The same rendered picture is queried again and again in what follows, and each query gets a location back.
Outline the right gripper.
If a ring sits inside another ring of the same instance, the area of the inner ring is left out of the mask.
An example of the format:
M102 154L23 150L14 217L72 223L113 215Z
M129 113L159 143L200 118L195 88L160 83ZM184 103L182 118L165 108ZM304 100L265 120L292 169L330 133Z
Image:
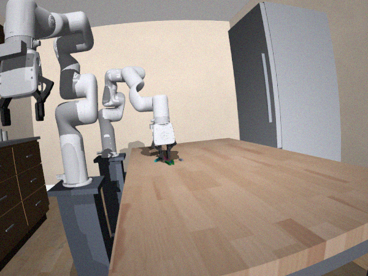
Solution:
M44 103L50 95L54 82L42 76L39 52L27 48L27 54L1 61L0 65L0 113L2 126L10 126L10 109L12 99L34 96L36 99L36 121L43 121ZM38 82L39 81L39 82ZM43 83L46 84L43 90ZM39 87L41 85L41 90Z

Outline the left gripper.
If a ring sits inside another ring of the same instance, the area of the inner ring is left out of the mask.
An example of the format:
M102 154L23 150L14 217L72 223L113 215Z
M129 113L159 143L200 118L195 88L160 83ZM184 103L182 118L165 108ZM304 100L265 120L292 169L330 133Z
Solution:
M154 123L152 134L153 142L151 144L151 147L157 149L159 151L159 157L164 160L162 145L167 145L166 155L167 159L170 159L170 150L173 146L177 144L175 141L172 123Z

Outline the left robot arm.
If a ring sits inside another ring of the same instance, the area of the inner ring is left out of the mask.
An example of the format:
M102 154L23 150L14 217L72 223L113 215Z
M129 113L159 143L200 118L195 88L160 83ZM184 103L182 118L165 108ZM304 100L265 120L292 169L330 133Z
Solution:
M119 156L115 143L115 131L110 122L120 121L125 107L125 95L117 92L116 82L126 82L129 87L129 101L138 112L153 112L154 123L167 123L169 119L168 98L165 94L141 97L138 92L144 87L145 71L139 66L126 66L122 69L109 69L105 73L105 86L102 97L104 108L98 112L98 121L101 132L102 151L101 158ZM154 124L153 123L153 124ZM150 124L150 129L153 129Z

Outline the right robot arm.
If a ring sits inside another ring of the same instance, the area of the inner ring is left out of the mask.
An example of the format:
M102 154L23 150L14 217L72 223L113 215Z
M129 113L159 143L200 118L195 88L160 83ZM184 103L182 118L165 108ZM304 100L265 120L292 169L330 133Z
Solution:
M56 27L56 28L55 28ZM81 33L81 34L79 34ZM76 126L98 120L98 83L94 74L80 74L80 64L71 53L93 48L90 22L84 12L53 13L39 7L34 0L9 0L6 5L4 44L0 44L0 61L37 51L40 40L55 38L53 48L60 65L59 93L62 99L79 99L59 104L55 109L64 174L56 175L65 187L85 186L88 177L83 137Z

